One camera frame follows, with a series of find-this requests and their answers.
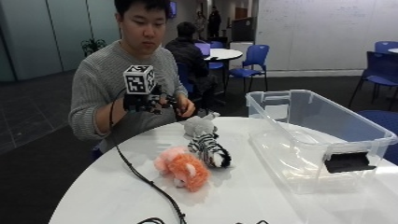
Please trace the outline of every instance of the hand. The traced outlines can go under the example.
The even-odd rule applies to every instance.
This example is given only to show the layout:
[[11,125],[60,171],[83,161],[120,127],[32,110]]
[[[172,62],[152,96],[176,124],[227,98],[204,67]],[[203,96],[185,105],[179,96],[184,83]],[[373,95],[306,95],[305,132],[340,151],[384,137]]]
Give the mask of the hand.
[[180,94],[177,96],[177,115],[183,118],[189,118],[195,111],[196,111],[196,105],[192,103],[192,101],[187,98],[184,94]]

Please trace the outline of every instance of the wire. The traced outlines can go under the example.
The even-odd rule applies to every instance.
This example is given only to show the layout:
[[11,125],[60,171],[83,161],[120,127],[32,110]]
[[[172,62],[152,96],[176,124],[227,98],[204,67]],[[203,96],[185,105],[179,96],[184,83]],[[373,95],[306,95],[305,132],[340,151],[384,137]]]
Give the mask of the wire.
[[[115,134],[112,134],[112,130],[113,130],[113,120],[112,120],[112,115],[113,115],[113,107],[115,107],[115,102],[117,101],[121,93],[124,92],[125,88],[117,93],[116,97],[115,97],[115,100],[112,102],[112,105],[111,105],[111,111],[109,111],[109,131],[111,131],[111,138],[112,138],[112,141],[113,141],[113,144],[115,144],[115,147],[120,153],[120,156],[124,160],[124,163],[127,164],[128,168],[131,169],[131,171],[133,172],[133,174],[152,187],[155,188],[163,195],[164,197],[169,200],[169,202],[172,203],[175,209],[176,209],[176,212],[177,212],[177,215],[179,215],[179,218],[180,218],[180,224],[187,224],[187,221],[185,221],[185,214],[181,212],[180,210],[180,207],[176,203],[176,201],[173,200],[173,198],[159,188],[159,186],[155,185],[153,181],[149,181],[145,176],[143,176],[140,174],[140,172],[136,170],[136,168],[133,167],[132,163],[128,161],[127,157],[124,156],[121,150],[120,150],[120,147],[119,147],[119,142],[117,142],[117,139],[116,139],[116,136]],[[164,224],[164,222],[161,221],[161,219],[156,218],[156,217],[152,217],[149,219],[147,219],[145,221],[140,222],[139,224],[144,223],[144,222],[148,222],[148,221],[152,221],[153,223],[160,223],[160,224]]]

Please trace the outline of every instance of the blue chair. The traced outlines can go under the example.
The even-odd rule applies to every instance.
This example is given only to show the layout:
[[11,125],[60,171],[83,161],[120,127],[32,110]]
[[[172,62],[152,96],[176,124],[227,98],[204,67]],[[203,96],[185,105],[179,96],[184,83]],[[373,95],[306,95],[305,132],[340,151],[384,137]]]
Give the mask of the blue chair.
[[398,49],[398,41],[378,41],[374,43],[377,53],[390,53],[389,49]]
[[224,44],[220,41],[212,41],[211,48],[212,49],[225,49]]
[[[241,68],[234,68],[229,70],[229,74],[233,77],[242,77],[244,78],[244,92],[246,92],[246,77],[250,77],[250,86],[249,91],[252,89],[252,83],[253,83],[253,76],[264,75],[265,80],[265,91],[269,89],[268,87],[268,80],[266,80],[266,65],[265,65],[265,59],[269,54],[270,47],[268,45],[252,45],[248,48],[246,51],[246,59],[241,63]],[[254,69],[248,69],[245,66],[260,65],[262,68],[262,71],[257,71]]]
[[[381,86],[398,87],[398,54],[385,54],[372,51],[368,52],[368,68],[364,70],[357,88],[352,94],[349,108],[353,98],[365,81],[369,81],[374,84],[372,102],[378,96]],[[397,93],[398,88],[389,103],[389,110],[392,109]]]
[[[357,113],[398,134],[398,113],[382,110],[362,110]],[[385,159],[398,165],[398,144],[389,146]]]
[[192,100],[192,102],[196,102],[201,100],[201,97],[196,97],[197,95],[197,93],[195,92],[196,87],[195,84],[189,82],[189,67],[185,63],[177,63],[177,68],[179,68],[180,82],[188,91],[189,99]]

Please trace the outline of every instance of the wall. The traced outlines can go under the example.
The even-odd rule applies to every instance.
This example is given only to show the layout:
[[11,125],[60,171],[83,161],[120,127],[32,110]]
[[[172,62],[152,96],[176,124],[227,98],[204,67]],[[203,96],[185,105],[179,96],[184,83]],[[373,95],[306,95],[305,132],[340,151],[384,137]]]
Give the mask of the wall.
[[184,21],[195,22],[197,17],[197,0],[173,0],[177,2],[177,17],[168,20],[165,37],[163,44],[165,45],[177,37],[177,25]]
[[76,69],[84,59],[81,42],[91,38],[85,1],[48,0],[48,9],[63,71],[68,71]]
[[345,75],[366,67],[378,40],[398,40],[398,0],[260,0],[256,43],[270,46],[268,68]]
[[87,0],[93,36],[107,44],[121,38],[113,0]]
[[15,81],[11,64],[10,64],[10,58],[6,51],[4,39],[2,35],[0,35],[0,81]]
[[217,0],[216,6],[221,15],[221,26],[220,26],[220,35],[223,35],[221,30],[227,30],[227,36],[228,39],[232,39],[232,32],[228,26],[228,18],[230,18],[230,21],[236,18],[236,7],[244,7],[248,8],[248,16],[250,16],[249,7],[252,7],[253,0]]
[[47,1],[3,0],[0,20],[19,79],[63,71]]

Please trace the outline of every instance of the plastic storage container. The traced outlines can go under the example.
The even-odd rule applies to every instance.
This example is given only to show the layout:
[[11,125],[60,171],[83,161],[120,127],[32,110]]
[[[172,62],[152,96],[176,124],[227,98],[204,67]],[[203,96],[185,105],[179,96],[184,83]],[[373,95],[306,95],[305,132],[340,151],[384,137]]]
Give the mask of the plastic storage container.
[[312,91],[246,94],[250,140],[294,193],[352,191],[372,181],[397,136]]

